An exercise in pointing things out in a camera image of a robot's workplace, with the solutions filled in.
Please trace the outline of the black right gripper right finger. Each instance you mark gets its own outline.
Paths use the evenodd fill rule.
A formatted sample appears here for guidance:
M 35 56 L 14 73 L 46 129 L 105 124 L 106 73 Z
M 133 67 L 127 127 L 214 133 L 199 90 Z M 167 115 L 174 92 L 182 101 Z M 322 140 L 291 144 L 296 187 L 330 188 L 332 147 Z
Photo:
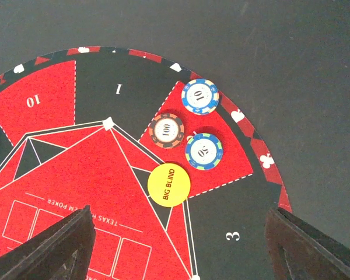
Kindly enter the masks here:
M 283 208 L 268 211 L 265 237 L 276 279 L 350 279 L 350 249 Z

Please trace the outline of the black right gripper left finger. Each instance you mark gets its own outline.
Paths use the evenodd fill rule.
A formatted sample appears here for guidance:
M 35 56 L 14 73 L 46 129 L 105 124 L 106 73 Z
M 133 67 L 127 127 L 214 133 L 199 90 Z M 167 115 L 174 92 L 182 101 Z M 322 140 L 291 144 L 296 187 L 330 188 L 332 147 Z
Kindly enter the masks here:
M 0 279 L 86 279 L 96 231 L 90 206 L 0 257 Z

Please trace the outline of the yellow big blind button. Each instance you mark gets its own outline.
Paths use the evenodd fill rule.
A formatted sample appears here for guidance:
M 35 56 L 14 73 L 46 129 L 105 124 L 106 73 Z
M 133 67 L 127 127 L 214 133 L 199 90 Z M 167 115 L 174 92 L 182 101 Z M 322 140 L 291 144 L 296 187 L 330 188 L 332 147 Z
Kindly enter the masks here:
M 179 165 L 164 163 L 154 168 L 148 178 L 151 199 L 163 207 L 176 207 L 183 203 L 191 188 L 188 173 Z

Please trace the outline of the green blue chip seat two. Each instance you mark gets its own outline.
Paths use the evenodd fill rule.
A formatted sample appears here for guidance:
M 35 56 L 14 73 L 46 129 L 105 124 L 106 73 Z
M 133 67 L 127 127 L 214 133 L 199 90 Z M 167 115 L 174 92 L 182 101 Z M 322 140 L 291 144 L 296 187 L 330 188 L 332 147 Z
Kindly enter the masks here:
M 192 167 L 202 171 L 211 170 L 222 159 L 222 143 L 213 134 L 196 134 L 187 141 L 185 156 Z

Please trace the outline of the orange chip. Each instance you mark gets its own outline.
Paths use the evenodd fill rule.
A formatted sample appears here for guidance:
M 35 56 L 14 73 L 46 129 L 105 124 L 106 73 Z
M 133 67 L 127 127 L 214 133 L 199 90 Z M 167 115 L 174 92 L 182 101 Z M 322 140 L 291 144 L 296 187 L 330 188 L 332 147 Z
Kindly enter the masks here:
M 157 115 L 149 125 L 150 139 L 164 149 L 179 146 L 184 138 L 184 132 L 184 124 L 180 117 L 172 113 Z

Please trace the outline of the white blue chip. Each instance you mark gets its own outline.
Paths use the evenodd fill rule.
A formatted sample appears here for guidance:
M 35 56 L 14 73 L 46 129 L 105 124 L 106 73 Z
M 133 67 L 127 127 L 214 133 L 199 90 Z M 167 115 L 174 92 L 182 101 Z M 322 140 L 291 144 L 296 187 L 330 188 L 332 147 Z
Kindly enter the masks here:
M 204 116 L 212 113 L 219 104 L 219 91 L 216 85 L 207 79 L 193 79 L 182 89 L 181 101 L 190 112 Z

